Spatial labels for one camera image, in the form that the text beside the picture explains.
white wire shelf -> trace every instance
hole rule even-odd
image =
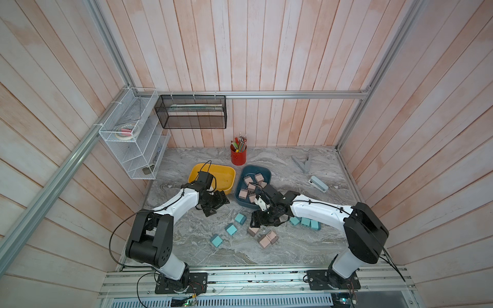
[[[159,118],[151,114],[157,99],[155,89],[128,89],[99,131],[130,178],[155,179],[168,144],[170,134],[161,135]]]
[[[155,89],[129,88],[99,130],[101,137],[105,141],[136,142],[157,99]]]
[[[169,133],[165,136],[160,135],[157,138],[157,142],[152,151],[151,160],[148,164],[127,172],[128,176],[132,179],[155,180],[159,170],[159,165],[163,160],[164,151],[166,150],[166,146],[170,140],[170,136],[171,134]]]

yellow tray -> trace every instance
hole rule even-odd
[[[191,183],[197,177],[200,168],[202,168],[204,164],[196,164],[192,172],[190,172],[190,176],[188,177],[188,183]],[[209,164],[205,165],[202,171],[207,171],[209,169]],[[235,183],[236,171],[228,166],[221,165],[211,165],[209,169],[209,173],[214,175],[217,180],[217,190],[224,190],[224,193],[227,195],[233,189],[233,184]]]

small gray object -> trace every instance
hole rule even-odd
[[[324,182],[314,175],[308,180],[308,182],[323,193],[329,189]]]
[[[298,167],[300,167],[301,171],[303,171],[304,174],[310,172],[310,164],[312,161],[312,158],[310,156],[308,156],[307,160],[304,163],[302,163],[299,159],[297,159],[294,156],[291,156],[291,158],[298,165]]]

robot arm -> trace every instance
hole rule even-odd
[[[179,193],[152,211],[139,212],[127,243],[125,254],[152,266],[167,278],[171,288],[182,290],[189,282],[186,263],[172,253],[173,225],[189,209],[200,205],[210,216],[229,203],[223,191],[213,191],[213,176],[200,171],[197,180],[182,185]],[[388,231],[366,204],[335,205],[311,199],[297,192],[282,194],[267,184],[255,201],[260,209],[252,213],[251,227],[279,226],[280,217],[305,217],[345,232],[348,248],[336,256],[327,270],[328,283],[335,289],[364,264],[375,264],[382,252]],[[155,235],[150,232],[156,228]]]
[[[168,278],[173,289],[188,285],[188,266],[172,253],[173,225],[191,208],[200,205],[206,217],[228,204],[224,191],[211,188],[213,175],[200,171],[192,183],[151,211],[138,212],[125,249],[128,258],[153,267]]]

pink wooden wall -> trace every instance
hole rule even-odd
[[[427,307],[493,305],[492,17],[430,1],[342,148]]]
[[[161,91],[364,89],[410,0],[100,0],[137,86]],[[228,101],[225,130],[170,146],[335,145],[354,100]]]
[[[0,1],[0,238],[123,85],[83,1]],[[98,143],[0,278],[0,306],[92,307],[144,191]]]

